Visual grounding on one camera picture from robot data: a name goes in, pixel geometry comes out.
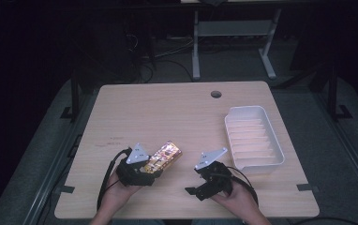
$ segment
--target finger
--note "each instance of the finger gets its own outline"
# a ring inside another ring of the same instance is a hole
[[[117,171],[117,167],[115,167],[114,170],[112,170],[111,176],[118,177],[118,174],[116,171]]]
[[[217,203],[223,203],[226,200],[226,197],[216,194],[216,195],[212,196],[210,199],[212,199],[213,201],[215,201]]]
[[[226,196],[226,198],[230,196],[230,194],[227,191],[223,191],[223,194]]]
[[[237,188],[237,187],[240,187],[241,186],[241,184],[239,184],[237,181],[235,181],[235,180],[231,180],[231,185],[232,185],[232,187],[233,188]]]
[[[129,186],[129,188],[130,188],[132,191],[138,191],[138,190],[140,190],[141,188],[143,188],[143,186]]]

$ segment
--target dark background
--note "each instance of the dark background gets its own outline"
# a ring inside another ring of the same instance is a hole
[[[109,41],[106,38],[100,41],[103,32],[92,27],[105,18],[90,19],[95,18],[90,14],[78,17],[55,8],[53,1],[0,1],[0,195],[60,87],[69,80],[74,69],[86,74],[86,67],[92,66],[90,59],[81,56],[81,51],[73,47],[72,37],[89,44],[88,50],[95,51],[97,60],[115,57],[124,65],[131,65],[131,55],[127,52],[116,57],[101,51],[109,46]],[[164,38],[167,33],[192,34],[191,15],[188,12],[152,15],[154,35]],[[111,20],[114,27],[121,29],[122,21]],[[73,30],[72,37],[68,36],[67,32]],[[121,31],[115,34],[120,41],[124,41],[122,34]],[[276,38],[288,36],[300,39],[293,68],[306,69],[334,55],[339,76],[358,93],[358,1],[313,9],[285,9]],[[120,73],[120,69],[125,68],[111,67],[114,73]],[[93,81],[89,74],[83,78]],[[100,85],[100,82],[93,82],[85,87]]]

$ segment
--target wooden table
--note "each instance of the wooden table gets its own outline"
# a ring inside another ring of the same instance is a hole
[[[213,98],[211,92],[222,96]],[[212,200],[185,191],[204,183],[194,171],[201,152],[229,148],[224,117],[230,107],[260,105],[281,145],[285,162],[270,174],[248,175],[262,212],[269,218],[314,217],[319,213],[290,136],[265,82],[193,82],[107,85],[100,89],[77,155],[55,209],[58,218],[92,218],[110,161],[140,143],[150,155],[173,141],[183,155],[151,187],[137,192],[117,218],[233,218]],[[232,165],[228,152],[219,161]]]

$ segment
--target metal frame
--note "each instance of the metal frame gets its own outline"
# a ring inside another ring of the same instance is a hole
[[[266,44],[259,49],[261,60],[266,69],[267,76],[275,79],[276,74],[270,63],[268,53],[272,45],[273,37],[276,32],[281,8],[276,9],[272,20],[264,21],[226,21],[226,22],[200,22],[198,10],[194,13],[194,44],[193,44],[193,80],[199,80],[200,60],[199,60],[199,37],[212,36],[267,36]]]
[[[52,160],[51,167],[47,171],[47,174],[43,177],[42,184],[22,224],[36,224],[38,218],[42,216],[41,211],[43,205],[46,204],[49,199],[49,195],[53,189],[53,183],[59,178],[58,174],[65,168],[65,163],[70,161],[70,158],[67,157],[71,155],[70,152],[73,143],[78,142],[79,134],[82,134],[85,129],[86,123],[80,123],[79,121],[88,120],[90,112],[85,108],[87,108],[89,104],[92,104],[91,97],[85,95],[82,100],[82,111],[78,110],[77,120],[74,121],[74,123],[70,123],[65,138],[59,146],[59,151]]]
[[[343,130],[342,126],[340,126],[337,121],[332,119],[331,112],[326,111],[326,105],[329,104],[325,102],[324,97],[321,94],[315,94],[314,95],[316,102],[318,103],[319,107],[321,108],[322,112],[324,113],[324,117],[328,125],[331,127],[331,129],[335,132],[337,138],[340,140],[340,142],[343,145],[344,150],[348,154],[349,160],[351,161],[351,166],[354,169],[354,172],[358,176],[358,153],[357,149],[354,147],[354,145],[351,143],[348,135]]]

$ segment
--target black cord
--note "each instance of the black cord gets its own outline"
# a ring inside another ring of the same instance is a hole
[[[231,48],[231,44],[229,41],[223,42],[216,40],[216,37],[206,38],[204,41],[199,41],[199,52],[203,54],[215,54],[222,53]]]
[[[316,220],[335,220],[335,221],[341,221],[341,222],[345,222],[345,223],[349,223],[349,224],[353,224],[353,225],[358,225],[358,223],[353,222],[351,220],[348,219],[344,219],[344,218],[339,218],[339,217],[314,217],[314,218],[307,218],[305,220],[299,221],[299,222],[295,222],[293,223],[293,225],[299,225],[299,224],[304,224],[304,223],[308,223],[311,221],[316,221]]]
[[[226,175],[226,174],[221,174],[221,173],[214,173],[214,172],[212,172],[212,173],[209,173],[209,175],[211,175],[211,176],[224,177],[224,178],[228,178],[229,180],[231,179],[231,176]]]
[[[191,40],[190,42],[188,42],[187,44],[185,44],[184,46],[181,46],[179,48],[176,48],[176,49],[173,49],[173,50],[170,50],[170,51],[167,51],[167,52],[164,52],[164,53],[161,53],[161,54],[158,54],[155,56],[155,59],[160,59],[160,58],[163,58],[165,56],[168,56],[168,55],[171,55],[171,54],[175,54],[175,53],[180,53],[184,50],[187,50],[187,49],[190,49],[193,47],[193,45],[191,44],[193,43],[193,40]]]
[[[114,159],[110,162],[109,168],[107,169],[105,176],[103,178],[103,182],[102,182],[102,186],[100,187],[100,191],[99,191],[99,195],[97,197],[97,210],[100,207],[100,204],[102,203],[102,199],[103,199],[103,195],[105,194],[106,190],[109,188],[105,188],[107,186],[107,183],[109,181],[109,177],[112,174],[112,168],[115,165],[115,161],[123,154],[129,155],[130,152],[132,151],[131,148],[122,150],[121,152],[119,152]]]
[[[237,168],[234,168],[234,167],[227,167],[227,168],[229,168],[229,169],[232,169],[232,170],[235,170],[235,171],[237,171],[237,172],[239,172],[246,180],[247,180],[247,182],[249,183],[249,185],[252,187],[252,184],[251,184],[251,182],[248,180],[248,178],[240,171],[240,170],[238,170]]]
[[[146,65],[142,65],[142,66],[145,67],[145,68],[148,68],[150,70],[150,77],[147,80],[144,80],[144,83],[149,83],[152,80],[153,76],[154,76],[154,72],[150,67],[148,67]]]
[[[120,179],[118,179],[117,181],[115,181],[114,183],[112,183],[110,186],[108,186],[106,189],[105,189],[105,192],[111,188],[113,185],[117,184],[119,181],[121,181]]]
[[[176,64],[178,65],[179,67],[183,68],[187,74],[187,76],[190,78],[190,80],[193,82],[193,77],[191,76],[191,74],[188,72],[187,68],[185,66],[183,66],[182,64],[178,63],[178,62],[175,62],[175,61],[172,61],[172,60],[169,60],[169,59],[164,59],[164,60],[157,60],[156,62],[159,62],[159,63],[173,63],[173,64]]]
[[[73,159],[73,157],[71,157],[71,158],[67,161],[65,167],[64,167],[63,170],[60,172],[58,178],[55,180],[55,182],[54,182],[54,184],[53,184],[53,186],[52,186],[51,191],[48,193],[47,202],[49,202],[48,205],[49,205],[50,207],[49,207],[49,209],[48,209],[48,211],[47,211],[47,213],[46,213],[46,215],[45,215],[45,218],[44,218],[42,224],[45,224],[45,220],[47,219],[47,215],[50,213],[51,206],[52,206],[52,203],[51,203],[51,201],[52,201],[52,200],[51,200],[52,194],[53,194],[54,190],[56,189],[57,185],[59,184],[59,182],[62,180],[62,178],[68,173],[68,172],[65,172],[65,170],[66,170],[66,168],[68,167],[68,165],[70,164],[70,161],[71,161],[72,159]],[[43,214],[43,212],[44,212],[44,210],[45,210],[46,205],[47,205],[47,204],[44,203],[44,205],[42,206],[42,209],[41,209],[41,212],[40,212],[40,214],[39,214],[39,216],[38,216],[38,219],[37,219],[37,223],[36,223],[36,224],[38,224],[39,221],[41,220],[41,217],[42,217],[42,214]]]

